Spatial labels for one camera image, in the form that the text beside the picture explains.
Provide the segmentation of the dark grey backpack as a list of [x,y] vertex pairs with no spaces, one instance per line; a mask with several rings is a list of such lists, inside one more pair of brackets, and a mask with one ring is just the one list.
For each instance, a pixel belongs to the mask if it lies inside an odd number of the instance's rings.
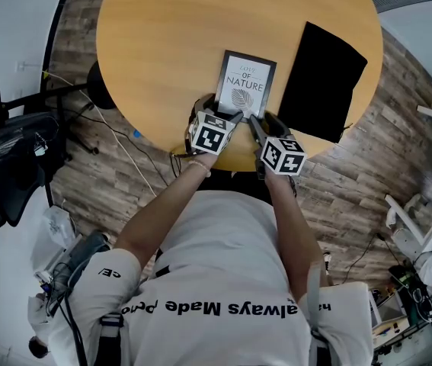
[[74,284],[80,278],[91,257],[95,253],[108,250],[110,250],[109,238],[98,230],[93,231],[63,254],[53,269],[53,279],[61,284]]

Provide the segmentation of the person's right forearm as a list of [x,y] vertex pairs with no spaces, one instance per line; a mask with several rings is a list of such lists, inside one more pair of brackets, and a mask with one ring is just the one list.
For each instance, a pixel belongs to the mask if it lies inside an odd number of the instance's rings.
[[318,266],[320,285],[328,286],[323,252],[306,222],[294,196],[288,177],[267,172],[265,184],[270,193],[277,222],[277,245],[289,286],[295,300],[300,300],[307,291],[310,268]]

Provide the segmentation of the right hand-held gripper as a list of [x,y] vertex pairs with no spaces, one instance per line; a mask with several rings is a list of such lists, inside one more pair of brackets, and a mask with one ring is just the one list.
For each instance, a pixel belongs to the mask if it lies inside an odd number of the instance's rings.
[[265,178],[267,170],[275,175],[299,175],[307,160],[307,154],[292,136],[289,127],[277,115],[266,111],[263,128],[261,120],[251,114],[248,126],[254,141],[260,146],[254,153],[255,168],[260,180]]

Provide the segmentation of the black cloth pouch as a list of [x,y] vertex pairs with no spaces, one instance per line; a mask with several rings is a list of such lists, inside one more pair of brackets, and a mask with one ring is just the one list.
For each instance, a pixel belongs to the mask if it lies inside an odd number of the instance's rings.
[[367,59],[340,37],[306,23],[278,118],[289,128],[338,143]]

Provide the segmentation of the round wooden table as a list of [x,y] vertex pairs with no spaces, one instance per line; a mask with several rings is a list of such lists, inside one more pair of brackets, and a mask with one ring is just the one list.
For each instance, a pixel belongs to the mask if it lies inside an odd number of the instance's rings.
[[158,148],[181,153],[194,102],[216,90],[226,50],[277,64],[267,103],[277,112],[309,22],[367,60],[345,123],[352,131],[382,70],[382,28],[372,0],[103,0],[97,58],[122,115]]

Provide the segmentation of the black office chair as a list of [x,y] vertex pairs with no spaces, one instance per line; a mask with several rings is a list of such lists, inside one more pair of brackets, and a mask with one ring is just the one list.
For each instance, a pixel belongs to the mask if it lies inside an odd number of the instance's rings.
[[[60,132],[50,141],[18,140],[0,161],[0,228],[17,226],[33,193],[40,187],[50,188],[56,172],[72,159],[66,149],[68,140],[89,154],[98,154],[97,148],[86,146],[75,134]],[[37,144],[48,145],[43,156],[34,155]]]

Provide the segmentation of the person in white shirt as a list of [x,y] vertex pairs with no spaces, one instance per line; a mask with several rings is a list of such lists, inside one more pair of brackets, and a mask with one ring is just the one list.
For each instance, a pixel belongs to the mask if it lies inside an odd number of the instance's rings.
[[56,314],[57,366],[78,366],[71,313],[94,366],[101,319],[123,316],[122,366],[309,366],[306,298],[290,293],[273,208],[232,191],[198,191],[147,280],[138,259],[95,254]]

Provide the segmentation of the person's left forearm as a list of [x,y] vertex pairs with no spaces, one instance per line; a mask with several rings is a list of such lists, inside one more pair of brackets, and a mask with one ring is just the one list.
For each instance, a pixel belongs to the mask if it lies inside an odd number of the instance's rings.
[[132,253],[140,266],[145,267],[217,159],[218,156],[209,153],[192,158],[186,169],[164,191],[127,222],[114,247]]

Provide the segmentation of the open carton box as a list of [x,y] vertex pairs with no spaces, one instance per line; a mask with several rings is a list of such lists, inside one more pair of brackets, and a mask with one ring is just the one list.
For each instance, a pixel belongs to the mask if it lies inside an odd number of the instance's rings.
[[397,291],[379,298],[378,291],[370,291],[373,349],[377,350],[410,328],[409,315]]

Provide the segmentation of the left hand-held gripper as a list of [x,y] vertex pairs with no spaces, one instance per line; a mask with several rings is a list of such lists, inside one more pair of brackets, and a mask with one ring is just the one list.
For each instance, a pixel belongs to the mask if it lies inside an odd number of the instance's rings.
[[228,120],[198,111],[188,127],[188,154],[209,153],[218,156],[228,145],[243,117],[242,111]]

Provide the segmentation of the black framed nature print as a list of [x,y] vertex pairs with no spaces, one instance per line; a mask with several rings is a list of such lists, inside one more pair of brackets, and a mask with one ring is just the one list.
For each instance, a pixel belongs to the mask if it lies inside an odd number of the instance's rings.
[[277,63],[268,59],[226,50],[215,94],[217,111],[243,119],[261,119],[267,106]]

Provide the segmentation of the white wrapped box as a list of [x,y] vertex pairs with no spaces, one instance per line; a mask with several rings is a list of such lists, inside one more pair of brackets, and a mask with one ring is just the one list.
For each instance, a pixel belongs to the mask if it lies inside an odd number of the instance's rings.
[[52,206],[45,211],[39,233],[31,253],[33,270],[39,271],[74,243],[76,234],[70,214],[61,207]]

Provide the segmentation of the black standing fan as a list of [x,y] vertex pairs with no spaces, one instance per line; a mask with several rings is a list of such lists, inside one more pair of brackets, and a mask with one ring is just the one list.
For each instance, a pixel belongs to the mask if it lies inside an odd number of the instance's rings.
[[61,107],[58,105],[53,112],[49,112],[45,102],[49,98],[61,101],[67,94],[81,90],[86,90],[90,103],[99,108],[116,107],[102,78],[99,63],[90,68],[83,84],[66,85],[13,101],[3,101],[0,92],[0,161],[21,139],[34,140],[39,137],[51,141],[58,133],[65,133],[68,121]]

